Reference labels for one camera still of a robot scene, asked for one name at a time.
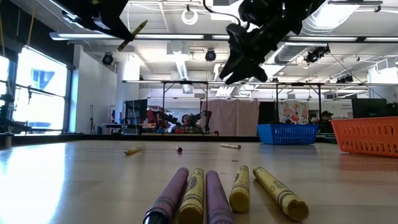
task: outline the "person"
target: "person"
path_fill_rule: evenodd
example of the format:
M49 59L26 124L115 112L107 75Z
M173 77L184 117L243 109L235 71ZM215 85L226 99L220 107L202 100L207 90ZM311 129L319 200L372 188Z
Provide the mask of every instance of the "person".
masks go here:
M172 132L175 133L177 130L178 131L183 131L184 133L195 133L195 134L202 134L203 130L200 126L193 124L191 117L187 114L183 115L182 118L182 124L177 127L174 126L172 129Z

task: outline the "ceiling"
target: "ceiling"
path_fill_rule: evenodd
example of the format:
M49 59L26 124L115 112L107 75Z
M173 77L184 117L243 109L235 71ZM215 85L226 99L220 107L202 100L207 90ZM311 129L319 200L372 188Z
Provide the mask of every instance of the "ceiling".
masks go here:
M35 9L35 16L47 24L52 29L59 32L89 32L77 26L66 24L62 20L60 10L49 0L12 0L28 13ZM382 9L393 12L354 12L346 22L337 27L331 34L333 35L398 35L398 1L383 0ZM360 7L359 9L374 9L375 6ZM212 20L210 15L202 6L191 6L191 9L201 10L198 13L198 21L194 25L186 25L182 22L181 16L185 6L170 6L168 4L128 4L121 14L121 19L125 25L131 29L137 27L142 21L149 20L142 32L145 33L183 33L183 34L225 34L225 27L231 21ZM121 41L90 41L90 46L119 45ZM146 76L151 73L170 74L175 70L175 63L165 59L167 41L148 41L135 40L131 45L135 51L139 52L145 62ZM215 49L217 60L225 61L228 58L229 47L226 41L192 41L188 42L189 51L193 57L187 61L189 70L213 71L215 63L205 62L205 52L207 48ZM350 68L353 73L362 81L366 81L368 68L384 57L398 57L398 45L396 44L330 44L332 54L339 60L338 63L331 55L313 64L310 68L302 65L302 58L298 57L291 62L291 66L283 69L283 75L278 77L281 82L298 82L308 80L313 82L325 82L329 77L341 72L345 68ZM103 52L92 52L95 57L101 58ZM119 59L128 57L128 53L117 55Z

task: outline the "beige curtain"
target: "beige curtain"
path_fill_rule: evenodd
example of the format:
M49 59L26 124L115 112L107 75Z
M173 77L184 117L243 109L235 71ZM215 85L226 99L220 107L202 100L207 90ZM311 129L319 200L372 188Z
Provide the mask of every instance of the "beige curtain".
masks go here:
M212 112L210 118L210 131L218 131L220 136L255 136L259 117L257 100L210 100L208 111ZM206 110L203 102L201 110ZM205 126L205 119L200 121Z

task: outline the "yellow crayon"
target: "yellow crayon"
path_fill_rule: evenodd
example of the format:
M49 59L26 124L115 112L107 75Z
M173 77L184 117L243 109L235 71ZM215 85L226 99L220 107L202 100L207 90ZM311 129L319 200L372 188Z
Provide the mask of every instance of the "yellow crayon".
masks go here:
M126 155L131 155L131 154L137 153L137 152L139 152L139 151L141 151L141 148L139 148L139 147L134 147L134 148L132 148L132 149L128 149L128 150L124 151L124 153L125 153Z
M127 46L128 43L130 43L131 41L134 40L134 38L136 38L136 35L145 27L147 22L148 20L141 22L141 24L139 24L139 26L134 31L131 32L132 40L123 41L123 43L118 47L118 52L121 52Z
M229 195L229 205L234 212L247 212L250 205L249 168L240 165Z
M232 145L232 144L220 144L221 147L228 147L231 149L241 149L241 145Z
M203 194L204 172L201 168L194 168L188 181L187 191L182 199L178 224L203 223Z
M261 166L255 167L253 174L289 218L301 222L308 217L307 204L272 174Z

